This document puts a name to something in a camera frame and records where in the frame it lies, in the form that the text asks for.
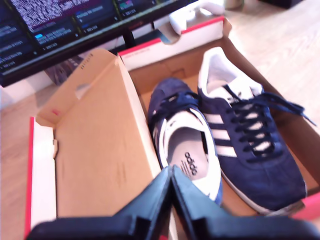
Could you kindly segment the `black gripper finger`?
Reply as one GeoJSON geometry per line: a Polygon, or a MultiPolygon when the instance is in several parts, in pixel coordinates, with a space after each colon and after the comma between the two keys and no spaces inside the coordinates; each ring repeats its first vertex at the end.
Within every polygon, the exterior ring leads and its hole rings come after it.
{"type": "Polygon", "coordinates": [[[171,182],[174,190],[173,205],[189,240],[226,240],[218,229],[228,214],[218,204],[202,193],[180,168],[172,168],[171,182]]]}
{"type": "Polygon", "coordinates": [[[172,168],[167,166],[131,202],[119,210],[116,217],[133,219],[134,240],[158,240],[168,232],[172,208],[172,168]]]}

